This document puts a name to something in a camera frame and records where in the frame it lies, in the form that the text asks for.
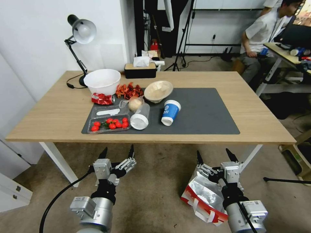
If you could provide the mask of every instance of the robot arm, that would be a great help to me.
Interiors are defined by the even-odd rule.
[[[224,197],[223,207],[228,214],[228,224],[232,233],[265,233],[263,221],[268,212],[261,201],[250,201],[243,194],[239,182],[241,163],[226,149],[231,162],[223,162],[220,167],[211,168],[203,163],[197,151],[197,171],[217,183]]]
[[[110,232],[112,225],[112,207],[116,202],[116,186],[120,178],[125,176],[136,165],[134,158],[134,146],[131,146],[129,156],[121,163],[111,163],[106,159],[107,148],[100,154],[93,163],[97,177],[97,190],[91,197],[75,197],[70,205],[80,217],[80,223],[85,225],[78,233],[103,233]]]

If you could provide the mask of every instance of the beige bowl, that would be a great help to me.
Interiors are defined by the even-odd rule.
[[[144,91],[144,97],[153,103],[159,103],[161,100],[168,97],[173,89],[173,84],[170,82],[157,81],[147,86]]]

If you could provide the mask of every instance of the lamp arm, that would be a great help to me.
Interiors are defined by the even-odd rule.
[[[79,60],[79,58],[77,57],[77,55],[74,53],[73,49],[71,48],[71,45],[76,43],[76,41],[71,40],[71,38],[73,38],[73,36],[71,36],[68,39],[66,39],[65,43],[68,46],[69,50],[71,51],[72,55],[75,57],[78,65],[82,69],[84,75],[87,75],[87,68],[86,68],[86,66],[83,64],[83,62],[81,60]]]

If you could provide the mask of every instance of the desk lamp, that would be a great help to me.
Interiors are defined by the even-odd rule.
[[[83,62],[78,59],[77,55],[72,50],[71,45],[76,42],[80,44],[90,43],[96,36],[96,26],[91,21],[86,19],[79,19],[75,15],[69,15],[67,20],[68,23],[72,26],[72,36],[66,39],[65,43],[83,71],[83,75],[79,78],[79,83],[81,86],[86,86],[84,84],[84,78],[87,75],[87,68],[85,67]]]

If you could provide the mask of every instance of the white plastic bowl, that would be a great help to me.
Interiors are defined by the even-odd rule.
[[[116,70],[101,69],[86,75],[84,83],[92,94],[113,95],[116,93],[120,78],[121,74]]]
[[[159,103],[164,98],[168,97],[174,87],[168,81],[157,81],[149,84],[144,91],[144,97],[152,103]]]

